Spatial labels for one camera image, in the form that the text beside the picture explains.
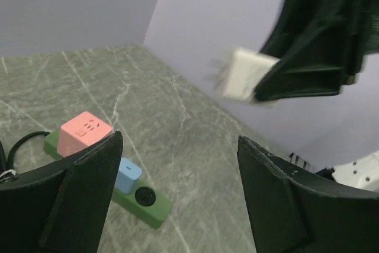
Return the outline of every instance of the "black cable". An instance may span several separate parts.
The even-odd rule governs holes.
[[[50,132],[34,132],[30,133],[26,136],[24,136],[22,139],[20,139],[9,151],[8,158],[5,155],[4,148],[2,147],[2,144],[0,142],[0,174],[7,171],[14,169],[14,157],[16,154],[16,151],[20,148],[20,146],[35,136],[47,136]]]

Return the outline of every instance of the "background wall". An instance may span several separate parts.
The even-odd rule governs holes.
[[[358,84],[342,95],[282,100],[269,110],[223,101],[204,76],[233,46],[259,50],[281,0],[158,0],[145,45],[248,126],[319,168],[379,149],[379,65],[370,56]]]
[[[143,43],[157,0],[0,0],[0,56]]]

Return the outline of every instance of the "green base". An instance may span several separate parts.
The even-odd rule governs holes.
[[[53,159],[58,160],[62,157],[57,153],[59,140],[59,129],[46,136],[43,150]],[[137,203],[135,198],[136,190],[140,187],[150,187],[147,183],[138,179],[132,193],[125,195],[116,188],[113,190],[112,200],[121,207],[132,213],[140,220],[154,229],[160,228],[171,212],[173,202],[165,197],[161,192],[155,191],[156,201],[152,206],[144,207]]]

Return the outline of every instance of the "blue cube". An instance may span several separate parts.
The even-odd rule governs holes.
[[[134,186],[141,175],[142,169],[140,167],[127,158],[121,158],[114,186],[118,191],[129,195],[133,191]]]

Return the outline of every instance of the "pink block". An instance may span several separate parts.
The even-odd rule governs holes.
[[[97,143],[112,131],[109,124],[90,112],[83,112],[60,127],[57,152],[67,157]]]

